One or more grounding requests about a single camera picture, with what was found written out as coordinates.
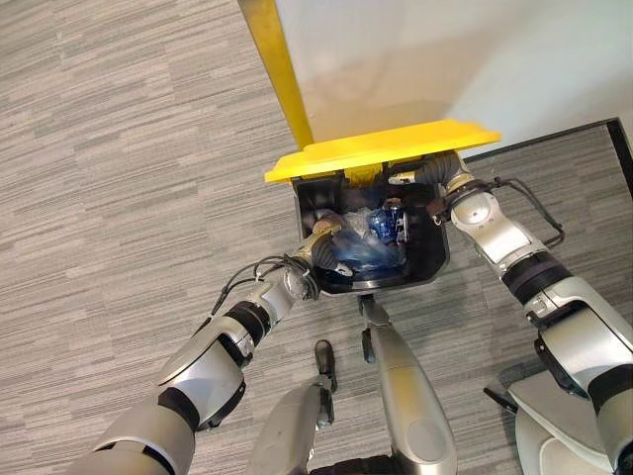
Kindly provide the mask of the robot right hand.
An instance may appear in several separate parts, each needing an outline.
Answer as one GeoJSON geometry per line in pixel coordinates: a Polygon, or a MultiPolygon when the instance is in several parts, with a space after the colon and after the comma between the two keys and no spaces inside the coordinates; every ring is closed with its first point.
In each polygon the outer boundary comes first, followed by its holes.
{"type": "Polygon", "coordinates": [[[440,225],[450,220],[451,204],[456,199],[458,191],[474,180],[474,175],[460,156],[451,151],[424,158],[421,166],[415,170],[392,173],[388,178],[388,183],[441,186],[445,191],[444,196],[434,199],[426,206],[427,213],[435,224],[440,225]]]}

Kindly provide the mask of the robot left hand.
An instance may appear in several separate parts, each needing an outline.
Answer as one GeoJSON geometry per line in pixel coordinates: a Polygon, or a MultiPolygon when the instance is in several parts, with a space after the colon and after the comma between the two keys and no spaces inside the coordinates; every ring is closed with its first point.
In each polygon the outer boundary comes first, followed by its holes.
{"type": "Polygon", "coordinates": [[[344,262],[341,262],[334,253],[332,239],[343,228],[343,220],[338,214],[330,210],[322,211],[312,227],[311,260],[315,267],[351,277],[353,271],[344,262]]]}

